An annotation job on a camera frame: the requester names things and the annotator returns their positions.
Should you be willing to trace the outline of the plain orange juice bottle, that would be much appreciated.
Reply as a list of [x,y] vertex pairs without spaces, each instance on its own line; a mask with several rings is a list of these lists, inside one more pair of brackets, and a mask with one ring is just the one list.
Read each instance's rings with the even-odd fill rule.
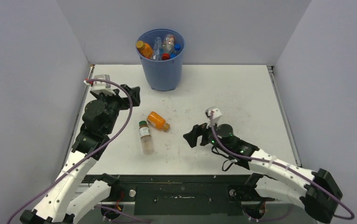
[[156,112],[151,112],[147,116],[146,121],[158,130],[167,132],[170,129],[170,124],[167,123],[166,120]]

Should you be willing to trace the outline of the orange pineapple-label juice bottle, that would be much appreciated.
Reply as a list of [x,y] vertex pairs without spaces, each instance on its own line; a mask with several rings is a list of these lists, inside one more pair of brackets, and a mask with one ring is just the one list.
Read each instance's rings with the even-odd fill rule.
[[144,41],[137,41],[136,48],[138,52],[147,59],[151,59],[153,56],[153,48]]

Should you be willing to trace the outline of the red-label clear bottle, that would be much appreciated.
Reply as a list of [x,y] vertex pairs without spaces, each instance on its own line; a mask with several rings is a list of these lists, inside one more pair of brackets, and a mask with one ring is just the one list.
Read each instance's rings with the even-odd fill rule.
[[169,60],[171,55],[169,53],[163,53],[161,56],[162,61]]

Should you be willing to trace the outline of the small clear water bottle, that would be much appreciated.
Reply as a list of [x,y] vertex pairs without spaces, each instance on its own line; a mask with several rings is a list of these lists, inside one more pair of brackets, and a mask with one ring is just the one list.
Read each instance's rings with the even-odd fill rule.
[[152,59],[155,61],[161,61],[162,60],[162,39],[160,37],[156,37],[154,40],[154,45],[153,45],[153,55]]

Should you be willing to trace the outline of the cloudy bottle green cap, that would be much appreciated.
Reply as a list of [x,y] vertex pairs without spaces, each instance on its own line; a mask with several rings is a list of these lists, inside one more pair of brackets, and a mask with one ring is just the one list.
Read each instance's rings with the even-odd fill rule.
[[144,155],[151,155],[155,153],[151,131],[145,120],[139,122],[139,136]]

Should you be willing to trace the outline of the clear bottle red round logo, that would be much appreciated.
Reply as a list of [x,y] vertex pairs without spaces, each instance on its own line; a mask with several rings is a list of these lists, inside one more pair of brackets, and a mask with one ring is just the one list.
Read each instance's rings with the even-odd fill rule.
[[163,53],[171,54],[175,46],[175,36],[167,34],[163,39],[162,50]]

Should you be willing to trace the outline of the Pepsi bottle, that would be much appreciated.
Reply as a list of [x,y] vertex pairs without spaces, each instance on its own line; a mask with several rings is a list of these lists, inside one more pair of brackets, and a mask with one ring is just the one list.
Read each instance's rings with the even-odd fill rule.
[[181,52],[181,45],[177,43],[172,48],[172,52],[170,54],[170,58],[176,57],[180,52]]

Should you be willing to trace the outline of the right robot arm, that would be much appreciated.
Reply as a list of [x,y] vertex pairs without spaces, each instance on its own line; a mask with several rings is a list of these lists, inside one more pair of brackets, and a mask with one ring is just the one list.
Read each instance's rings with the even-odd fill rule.
[[329,224],[343,194],[332,174],[297,167],[266,153],[233,134],[233,128],[222,124],[211,128],[207,123],[194,125],[183,135],[194,148],[201,137],[201,146],[212,145],[227,154],[229,161],[253,172],[244,187],[247,198],[273,198],[303,208],[321,223]]

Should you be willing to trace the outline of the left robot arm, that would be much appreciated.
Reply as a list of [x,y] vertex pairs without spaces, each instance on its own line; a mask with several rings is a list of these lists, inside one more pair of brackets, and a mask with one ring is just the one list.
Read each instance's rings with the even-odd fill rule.
[[20,216],[23,224],[76,224],[94,206],[119,197],[119,180],[102,174],[90,189],[78,197],[74,194],[89,170],[98,162],[107,145],[120,111],[140,105],[140,87],[122,84],[116,89],[94,81],[90,90],[94,100],[85,105],[82,125],[69,156],[51,188],[40,202]]

